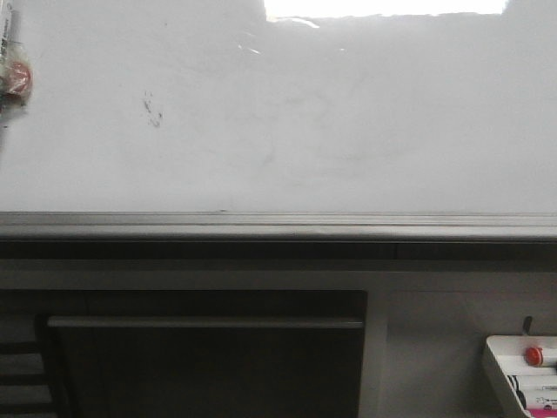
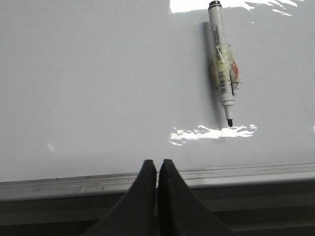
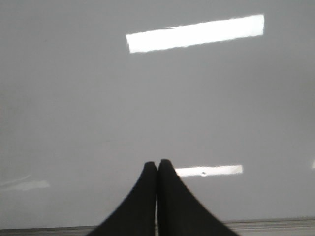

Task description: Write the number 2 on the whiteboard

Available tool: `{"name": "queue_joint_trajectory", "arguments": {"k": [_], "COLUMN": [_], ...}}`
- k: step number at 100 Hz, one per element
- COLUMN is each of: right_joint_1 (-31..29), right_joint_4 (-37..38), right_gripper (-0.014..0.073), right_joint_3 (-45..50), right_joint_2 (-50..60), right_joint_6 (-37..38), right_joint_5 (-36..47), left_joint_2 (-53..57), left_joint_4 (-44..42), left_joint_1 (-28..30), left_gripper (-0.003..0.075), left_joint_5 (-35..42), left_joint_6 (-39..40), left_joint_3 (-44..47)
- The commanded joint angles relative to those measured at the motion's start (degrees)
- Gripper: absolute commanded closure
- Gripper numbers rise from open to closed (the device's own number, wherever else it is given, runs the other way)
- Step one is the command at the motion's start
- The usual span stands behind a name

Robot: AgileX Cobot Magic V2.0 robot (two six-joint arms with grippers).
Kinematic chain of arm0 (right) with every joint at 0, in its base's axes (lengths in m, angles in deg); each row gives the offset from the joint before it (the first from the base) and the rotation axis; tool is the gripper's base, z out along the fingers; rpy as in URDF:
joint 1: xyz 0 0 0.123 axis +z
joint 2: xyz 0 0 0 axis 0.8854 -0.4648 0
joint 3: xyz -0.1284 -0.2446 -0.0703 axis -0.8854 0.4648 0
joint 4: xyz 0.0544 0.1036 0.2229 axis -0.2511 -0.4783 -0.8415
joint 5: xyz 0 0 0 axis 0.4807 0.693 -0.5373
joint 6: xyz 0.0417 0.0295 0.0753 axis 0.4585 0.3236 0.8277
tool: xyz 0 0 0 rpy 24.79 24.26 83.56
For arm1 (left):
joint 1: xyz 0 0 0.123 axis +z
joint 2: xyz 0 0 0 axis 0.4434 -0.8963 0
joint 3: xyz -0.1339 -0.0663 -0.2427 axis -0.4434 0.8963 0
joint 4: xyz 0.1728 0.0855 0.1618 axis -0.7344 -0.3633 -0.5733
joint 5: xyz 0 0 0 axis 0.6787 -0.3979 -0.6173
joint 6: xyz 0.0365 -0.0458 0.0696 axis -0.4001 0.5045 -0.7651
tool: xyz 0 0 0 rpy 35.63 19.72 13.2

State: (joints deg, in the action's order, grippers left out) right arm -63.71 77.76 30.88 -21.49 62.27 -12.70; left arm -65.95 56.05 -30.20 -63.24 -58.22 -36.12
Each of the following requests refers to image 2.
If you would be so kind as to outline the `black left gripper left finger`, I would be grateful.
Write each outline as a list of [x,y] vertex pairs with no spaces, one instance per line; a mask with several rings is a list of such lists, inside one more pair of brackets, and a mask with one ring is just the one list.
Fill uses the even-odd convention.
[[157,171],[145,160],[136,180],[109,213],[89,228],[86,236],[152,235]]

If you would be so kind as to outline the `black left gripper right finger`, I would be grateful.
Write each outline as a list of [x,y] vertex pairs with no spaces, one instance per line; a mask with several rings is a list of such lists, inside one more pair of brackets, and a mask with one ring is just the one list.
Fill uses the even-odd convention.
[[201,203],[170,159],[159,172],[157,207],[162,236],[237,235]]

